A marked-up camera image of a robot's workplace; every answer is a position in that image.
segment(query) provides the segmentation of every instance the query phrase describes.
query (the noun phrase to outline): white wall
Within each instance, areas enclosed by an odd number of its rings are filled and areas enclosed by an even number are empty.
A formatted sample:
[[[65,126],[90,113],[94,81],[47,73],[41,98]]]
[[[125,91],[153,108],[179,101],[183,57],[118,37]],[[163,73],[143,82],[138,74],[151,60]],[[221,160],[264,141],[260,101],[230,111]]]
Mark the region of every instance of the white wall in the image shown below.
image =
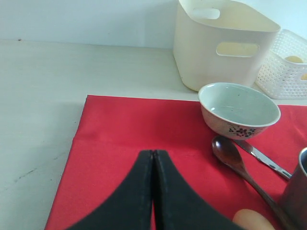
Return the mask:
[[[240,0],[307,38],[307,0]],[[0,39],[171,48],[177,0],[0,0]]]

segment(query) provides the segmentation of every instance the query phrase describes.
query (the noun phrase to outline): bowl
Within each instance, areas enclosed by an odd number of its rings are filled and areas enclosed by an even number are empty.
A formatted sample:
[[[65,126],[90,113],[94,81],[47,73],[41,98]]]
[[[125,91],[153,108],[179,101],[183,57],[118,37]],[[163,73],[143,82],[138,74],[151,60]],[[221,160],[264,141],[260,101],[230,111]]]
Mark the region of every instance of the bowl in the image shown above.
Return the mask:
[[[208,84],[199,90],[198,98],[207,126],[231,139],[254,137],[281,116],[279,107],[267,95],[240,84]]]

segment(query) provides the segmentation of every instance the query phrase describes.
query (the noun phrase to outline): storage basket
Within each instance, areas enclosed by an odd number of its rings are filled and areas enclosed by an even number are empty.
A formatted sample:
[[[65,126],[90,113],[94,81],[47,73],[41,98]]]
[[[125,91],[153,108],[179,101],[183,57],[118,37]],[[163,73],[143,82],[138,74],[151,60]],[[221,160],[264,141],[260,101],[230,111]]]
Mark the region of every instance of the storage basket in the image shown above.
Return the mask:
[[[251,86],[280,26],[231,0],[179,0],[174,57],[183,83]]]
[[[299,57],[304,63],[285,58]],[[307,99],[307,40],[282,30],[261,67],[256,84],[273,99]]]

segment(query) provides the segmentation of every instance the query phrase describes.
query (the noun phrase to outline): metal mug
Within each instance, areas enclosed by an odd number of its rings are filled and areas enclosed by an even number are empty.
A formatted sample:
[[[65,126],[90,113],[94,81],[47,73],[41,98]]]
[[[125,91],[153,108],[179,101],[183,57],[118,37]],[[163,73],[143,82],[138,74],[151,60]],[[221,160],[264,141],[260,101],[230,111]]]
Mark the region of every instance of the metal mug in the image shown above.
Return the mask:
[[[307,230],[307,148],[299,154],[298,165],[279,205],[301,229]]]

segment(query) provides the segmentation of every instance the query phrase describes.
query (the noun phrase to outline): red placemat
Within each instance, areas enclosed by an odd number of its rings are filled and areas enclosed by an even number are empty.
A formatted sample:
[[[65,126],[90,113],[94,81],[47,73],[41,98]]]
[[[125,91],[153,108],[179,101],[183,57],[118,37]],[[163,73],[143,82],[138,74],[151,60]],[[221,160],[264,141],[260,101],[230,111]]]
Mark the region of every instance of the red placemat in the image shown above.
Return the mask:
[[[249,142],[292,173],[307,146],[307,107],[280,109],[280,121]],[[167,150],[190,186],[226,217],[250,208],[280,229],[254,189],[213,156],[215,135],[199,102],[88,96],[45,229],[65,229],[99,206],[143,149]],[[239,150],[255,181],[278,200],[286,182]]]

